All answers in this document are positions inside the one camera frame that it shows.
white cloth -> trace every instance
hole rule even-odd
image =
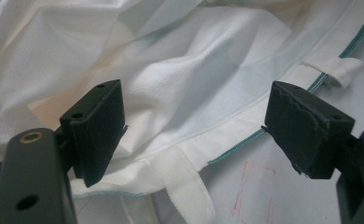
[[[103,180],[86,189],[74,179],[73,192],[146,195],[167,188],[174,182],[158,172],[164,154],[164,164],[177,166],[182,153],[196,173],[223,159],[258,131],[273,80],[314,89],[327,66],[304,60],[318,52],[341,55],[364,25],[364,0],[199,4],[2,1],[0,158],[13,135],[56,128],[91,87],[119,78],[129,131]],[[354,75],[358,66],[350,65],[344,60],[336,67],[346,72],[336,74]]]

